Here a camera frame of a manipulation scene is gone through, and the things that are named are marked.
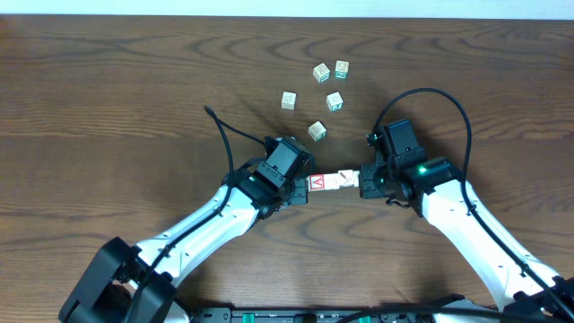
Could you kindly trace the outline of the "yellow blue letter K block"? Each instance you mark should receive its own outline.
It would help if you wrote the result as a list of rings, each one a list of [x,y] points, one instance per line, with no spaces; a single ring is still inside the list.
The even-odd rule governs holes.
[[[354,170],[339,170],[337,172],[337,183],[341,188],[354,187],[355,186]]]

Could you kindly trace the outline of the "red letter A wooden block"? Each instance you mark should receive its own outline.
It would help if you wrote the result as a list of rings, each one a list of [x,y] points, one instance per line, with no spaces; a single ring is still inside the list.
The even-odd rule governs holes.
[[[325,190],[325,177],[323,174],[314,174],[308,177],[309,191]]]

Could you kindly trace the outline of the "red number 8 wooden block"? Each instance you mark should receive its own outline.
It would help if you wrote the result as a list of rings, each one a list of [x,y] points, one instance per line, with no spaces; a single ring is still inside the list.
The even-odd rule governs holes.
[[[295,92],[283,92],[281,108],[294,110],[297,94]]]

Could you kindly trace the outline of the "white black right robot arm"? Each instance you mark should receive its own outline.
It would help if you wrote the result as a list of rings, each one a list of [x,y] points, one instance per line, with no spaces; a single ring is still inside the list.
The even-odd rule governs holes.
[[[573,282],[529,252],[490,213],[465,175],[423,149],[376,153],[358,172],[361,197],[413,209],[444,234],[481,278],[498,310],[573,319]]]

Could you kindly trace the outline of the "yellow wooden block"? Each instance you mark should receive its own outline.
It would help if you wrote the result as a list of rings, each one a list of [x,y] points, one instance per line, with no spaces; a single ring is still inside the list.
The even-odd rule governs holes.
[[[324,174],[323,179],[324,179],[324,190],[337,190],[340,188],[338,173]]]

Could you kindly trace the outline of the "green letter J wooden block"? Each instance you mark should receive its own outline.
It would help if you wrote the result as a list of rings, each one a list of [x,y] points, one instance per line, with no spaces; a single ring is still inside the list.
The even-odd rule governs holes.
[[[353,186],[358,187],[360,185],[360,171],[354,170],[352,172],[352,178],[353,178]]]

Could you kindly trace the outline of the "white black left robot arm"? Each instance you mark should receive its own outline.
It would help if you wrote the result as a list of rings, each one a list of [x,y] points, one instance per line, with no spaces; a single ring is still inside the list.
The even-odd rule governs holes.
[[[188,322],[176,303],[185,278],[215,250],[290,205],[308,201],[304,176],[246,169],[235,173],[202,207],[134,246],[104,244],[58,313],[62,322]]]

